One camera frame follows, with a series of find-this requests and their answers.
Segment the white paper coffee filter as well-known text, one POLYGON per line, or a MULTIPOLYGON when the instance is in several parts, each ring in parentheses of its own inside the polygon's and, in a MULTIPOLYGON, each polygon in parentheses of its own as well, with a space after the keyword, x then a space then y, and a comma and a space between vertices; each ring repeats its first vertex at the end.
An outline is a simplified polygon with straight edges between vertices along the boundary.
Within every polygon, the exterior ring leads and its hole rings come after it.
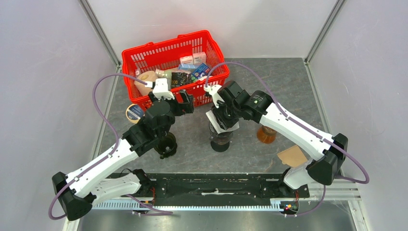
POLYGON ((214 127, 215 131, 217 132, 217 134, 221 134, 224 132, 233 132, 237 129, 239 129, 239 122, 235 123, 231 128, 228 129, 223 129, 220 124, 217 122, 214 114, 212 111, 207 111, 206 112, 206 116, 210 121, 210 124, 214 127))

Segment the clear grey glass dripper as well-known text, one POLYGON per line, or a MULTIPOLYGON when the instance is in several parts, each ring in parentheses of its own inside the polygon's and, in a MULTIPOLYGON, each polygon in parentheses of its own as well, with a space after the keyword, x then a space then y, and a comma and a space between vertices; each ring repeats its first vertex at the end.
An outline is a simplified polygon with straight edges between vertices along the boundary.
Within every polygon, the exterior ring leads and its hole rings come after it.
POLYGON ((215 127, 211 123, 209 123, 209 129, 210 129, 209 140, 219 145, 229 143, 233 136, 232 131, 217 133, 215 127))

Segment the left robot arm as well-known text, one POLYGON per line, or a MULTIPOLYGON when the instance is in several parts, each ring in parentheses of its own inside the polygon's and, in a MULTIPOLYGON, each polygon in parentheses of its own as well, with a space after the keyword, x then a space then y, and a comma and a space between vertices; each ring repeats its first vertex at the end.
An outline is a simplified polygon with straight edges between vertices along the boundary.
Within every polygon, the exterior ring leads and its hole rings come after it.
POLYGON ((183 101, 175 98, 149 97, 152 105, 145 111, 137 124, 127 130, 122 137, 117 136, 115 144, 85 166, 69 174, 57 172, 52 176, 55 192, 48 213, 53 220, 52 209, 59 202, 69 221, 85 216, 91 209, 104 201, 122 195, 146 196, 151 190, 151 181, 141 169, 110 179, 109 176, 124 164, 133 161, 151 149, 156 150, 161 159, 174 155, 177 151, 175 136, 169 131, 177 116, 193 113, 193 96, 185 90, 179 92, 183 101))

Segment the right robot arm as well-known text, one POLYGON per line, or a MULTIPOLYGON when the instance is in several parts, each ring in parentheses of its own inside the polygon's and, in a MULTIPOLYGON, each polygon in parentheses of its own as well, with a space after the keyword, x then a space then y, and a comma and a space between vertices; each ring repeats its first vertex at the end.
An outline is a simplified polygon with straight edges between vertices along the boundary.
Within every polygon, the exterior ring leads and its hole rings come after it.
POLYGON ((321 131, 288 112, 267 93, 257 90, 249 95, 235 81, 204 90, 214 104, 207 117, 216 133, 233 132, 239 128, 240 119, 250 120, 277 131, 310 156, 306 163, 284 173, 278 183, 282 196, 289 197, 313 181, 326 186, 333 183, 345 161, 345 135, 321 131))

